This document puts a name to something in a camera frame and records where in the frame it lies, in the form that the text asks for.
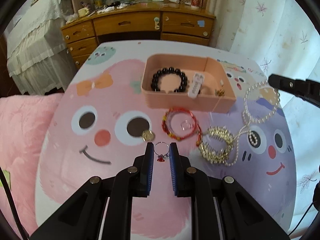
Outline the pink jewelry box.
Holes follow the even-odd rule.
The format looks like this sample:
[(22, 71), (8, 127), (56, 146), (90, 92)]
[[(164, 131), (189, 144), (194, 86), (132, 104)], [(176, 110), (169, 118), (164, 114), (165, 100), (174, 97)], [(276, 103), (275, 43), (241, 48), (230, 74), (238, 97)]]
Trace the pink jewelry box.
[[(227, 113), (236, 102), (222, 64), (210, 57), (152, 55), (146, 61), (141, 88), (150, 108)], [(215, 96), (216, 89), (224, 89), (225, 96)]]

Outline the cartoon printed table mat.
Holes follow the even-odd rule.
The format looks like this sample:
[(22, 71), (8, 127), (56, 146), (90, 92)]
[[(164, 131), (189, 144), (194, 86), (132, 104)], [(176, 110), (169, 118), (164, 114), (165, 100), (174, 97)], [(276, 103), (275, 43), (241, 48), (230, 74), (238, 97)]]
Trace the cartoon printed table mat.
[[(226, 114), (190, 111), (172, 113), (169, 125), (182, 136), (177, 146), (191, 164), (209, 176), (232, 176), (288, 230), (296, 200), (296, 163), (293, 144), (282, 109), (272, 112), (273, 90), (263, 87), (244, 99), (248, 87), (265, 79), (253, 60), (223, 50), (179, 42), (122, 41), (100, 44), (80, 67), (54, 113), (40, 155), (35, 187), (35, 217), (45, 222), (85, 181), (108, 178), (132, 165), (144, 153), (144, 130), (155, 134), (155, 157), (166, 154), (172, 139), (161, 127), (168, 108), (151, 109), (141, 83), (147, 59), (155, 54), (210, 57), (222, 64), (236, 102)], [(256, 141), (248, 134), (230, 155), (236, 163), (227, 167), (208, 163), (191, 134), (193, 120), (201, 128), (224, 126), (237, 134), (243, 126), (242, 112), (266, 118), (251, 124)]]

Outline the wooden desk with drawers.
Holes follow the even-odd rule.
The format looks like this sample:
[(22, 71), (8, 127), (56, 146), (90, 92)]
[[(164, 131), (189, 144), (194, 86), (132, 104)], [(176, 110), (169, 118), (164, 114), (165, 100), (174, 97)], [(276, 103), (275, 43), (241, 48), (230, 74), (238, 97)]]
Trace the wooden desk with drawers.
[(61, 28), (79, 69), (103, 42), (165, 40), (208, 46), (216, 17), (188, 5), (150, 2), (85, 16)]

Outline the pink fluffy blanket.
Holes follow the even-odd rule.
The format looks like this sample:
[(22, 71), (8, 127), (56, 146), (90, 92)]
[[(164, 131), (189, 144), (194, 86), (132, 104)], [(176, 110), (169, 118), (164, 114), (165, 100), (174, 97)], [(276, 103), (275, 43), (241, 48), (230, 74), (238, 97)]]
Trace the pink fluffy blanket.
[(31, 235), (36, 229), (35, 181), (48, 127), (63, 94), (1, 98), (1, 169), (19, 219)]

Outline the small gold earring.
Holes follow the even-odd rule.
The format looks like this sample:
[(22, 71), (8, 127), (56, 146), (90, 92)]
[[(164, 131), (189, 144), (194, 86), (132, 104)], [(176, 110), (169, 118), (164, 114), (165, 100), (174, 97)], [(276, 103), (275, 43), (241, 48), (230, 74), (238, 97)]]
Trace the small gold earring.
[(224, 89), (216, 89), (215, 90), (215, 96), (224, 97), (225, 96), (225, 90)]

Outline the gold coin pendant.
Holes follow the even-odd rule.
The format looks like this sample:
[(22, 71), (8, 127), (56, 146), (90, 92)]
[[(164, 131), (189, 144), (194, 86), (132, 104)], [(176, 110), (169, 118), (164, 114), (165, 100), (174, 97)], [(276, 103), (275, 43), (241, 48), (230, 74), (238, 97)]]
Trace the gold coin pendant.
[(155, 139), (155, 134), (151, 130), (144, 130), (142, 132), (142, 139), (145, 142), (151, 142), (151, 141), (153, 141)]

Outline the white lace bed cover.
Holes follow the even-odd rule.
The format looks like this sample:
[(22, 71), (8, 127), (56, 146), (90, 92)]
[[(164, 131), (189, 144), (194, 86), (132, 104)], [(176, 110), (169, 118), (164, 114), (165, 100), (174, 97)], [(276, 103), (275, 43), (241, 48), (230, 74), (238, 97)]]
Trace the white lace bed cover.
[(71, 0), (39, 0), (10, 32), (7, 69), (22, 94), (67, 89), (76, 67), (61, 28), (72, 13)]

